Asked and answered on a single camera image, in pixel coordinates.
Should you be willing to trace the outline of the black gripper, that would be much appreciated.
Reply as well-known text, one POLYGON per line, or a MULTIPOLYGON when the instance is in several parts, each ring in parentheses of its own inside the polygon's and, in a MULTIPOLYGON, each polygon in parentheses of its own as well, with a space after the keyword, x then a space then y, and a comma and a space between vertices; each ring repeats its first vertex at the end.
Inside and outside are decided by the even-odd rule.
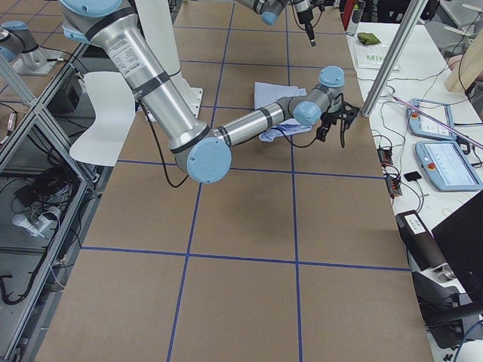
POLYGON ((337 100, 333 101, 329 107, 329 110, 323 114, 321 126, 317 129, 315 136, 317 140, 325 142, 331 126, 336 124, 339 118, 342 118, 344 109, 343 102, 344 100, 342 98, 338 98, 337 100))
POLYGON ((304 26, 305 32, 309 38, 310 45, 312 47, 316 46, 315 33, 312 26, 313 13, 311 9, 306 9, 304 11, 296 11, 298 23, 304 26))

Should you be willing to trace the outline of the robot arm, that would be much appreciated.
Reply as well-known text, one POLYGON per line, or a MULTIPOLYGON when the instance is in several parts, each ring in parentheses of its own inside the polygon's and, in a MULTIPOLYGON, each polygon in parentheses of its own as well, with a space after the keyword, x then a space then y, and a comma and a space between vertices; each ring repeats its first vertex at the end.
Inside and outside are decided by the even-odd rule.
POLYGON ((127 1, 64 1, 66 35, 80 34, 105 50, 139 100, 169 138, 177 166, 198 183, 215 183, 231 167, 231 147, 257 137, 288 119, 314 125, 341 109, 344 71, 327 66, 306 96, 282 97, 223 126, 211 129, 191 112, 137 27, 127 1))
POLYGON ((291 7, 294 19, 297 21, 297 27, 306 33, 310 45, 316 46, 314 25, 312 24, 314 20, 313 10, 318 8, 319 16, 321 16, 324 11, 324 5, 321 1, 236 0, 235 2, 251 9, 268 26, 272 26, 278 20, 287 6, 291 7))

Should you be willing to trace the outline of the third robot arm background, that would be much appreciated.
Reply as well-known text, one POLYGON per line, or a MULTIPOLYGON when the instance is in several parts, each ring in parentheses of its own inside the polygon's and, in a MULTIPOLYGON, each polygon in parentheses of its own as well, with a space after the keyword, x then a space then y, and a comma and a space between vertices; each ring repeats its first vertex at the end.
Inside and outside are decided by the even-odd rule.
POLYGON ((1 55, 19 75, 47 75, 64 58, 62 51, 42 48, 19 20, 1 24, 1 55))

